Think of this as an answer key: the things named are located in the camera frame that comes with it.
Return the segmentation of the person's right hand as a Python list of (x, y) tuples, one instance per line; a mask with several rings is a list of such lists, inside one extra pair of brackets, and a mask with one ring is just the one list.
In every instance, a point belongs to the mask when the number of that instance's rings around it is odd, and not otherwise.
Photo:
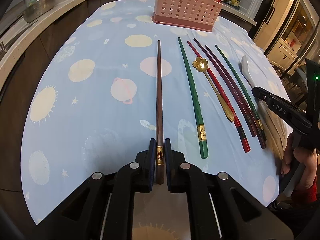
[(317, 154), (295, 146), (295, 132), (287, 137), (287, 146), (281, 161), (279, 188), (290, 195), (297, 205), (317, 201)]

